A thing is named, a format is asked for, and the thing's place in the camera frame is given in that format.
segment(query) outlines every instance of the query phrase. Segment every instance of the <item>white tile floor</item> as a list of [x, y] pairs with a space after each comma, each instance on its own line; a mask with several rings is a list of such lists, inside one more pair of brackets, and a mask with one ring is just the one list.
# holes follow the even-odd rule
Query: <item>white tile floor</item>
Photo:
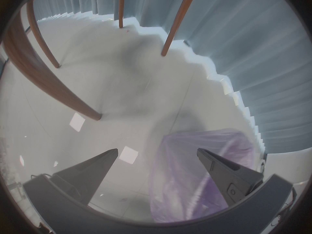
[[94, 121], [82, 115], [86, 120], [77, 132], [69, 125], [75, 111], [8, 64], [0, 81], [0, 135], [22, 182], [31, 174], [52, 174], [112, 148], [120, 155], [128, 146], [138, 151], [136, 160], [130, 164], [116, 159], [90, 206], [124, 219], [152, 221], [148, 175], [163, 135], [231, 127], [254, 142], [252, 129], [222, 85], [208, 81], [203, 67], [187, 63], [177, 50], [162, 57], [157, 35], [75, 16], [41, 21], [39, 28], [62, 66], [53, 67], [30, 33], [39, 56], [103, 117]]

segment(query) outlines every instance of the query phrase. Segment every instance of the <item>translucent purple bag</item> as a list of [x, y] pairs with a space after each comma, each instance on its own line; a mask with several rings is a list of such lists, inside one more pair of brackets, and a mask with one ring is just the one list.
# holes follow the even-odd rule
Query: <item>translucent purple bag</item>
[[228, 207], [197, 157], [204, 148], [252, 168], [254, 149], [234, 129], [165, 135], [149, 179], [151, 213], [156, 222], [196, 219]]

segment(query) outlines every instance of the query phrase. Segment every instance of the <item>blue-gray curtain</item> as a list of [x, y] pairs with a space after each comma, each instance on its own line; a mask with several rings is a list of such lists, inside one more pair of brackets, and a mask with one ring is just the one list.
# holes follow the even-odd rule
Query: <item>blue-gray curtain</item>
[[[125, 0], [124, 17], [169, 32], [181, 2]], [[118, 19], [118, 0], [35, 0], [34, 9], [37, 20], [79, 11]], [[312, 146], [312, 44], [285, 0], [193, 0], [181, 39], [240, 91], [266, 153]]]

